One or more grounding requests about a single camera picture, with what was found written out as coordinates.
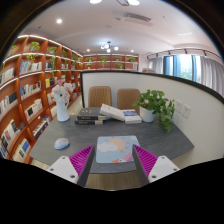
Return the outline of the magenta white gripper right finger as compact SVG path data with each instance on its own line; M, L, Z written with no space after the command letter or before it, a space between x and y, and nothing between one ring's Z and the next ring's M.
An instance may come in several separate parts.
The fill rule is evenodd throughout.
M140 146L133 146L132 155L142 186L179 171L179 168L165 155L157 157Z

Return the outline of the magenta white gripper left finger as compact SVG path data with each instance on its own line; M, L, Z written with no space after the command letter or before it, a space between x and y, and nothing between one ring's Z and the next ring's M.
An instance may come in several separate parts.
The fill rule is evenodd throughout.
M94 156L94 146L90 145L70 157L61 156L47 171L84 187L90 173Z

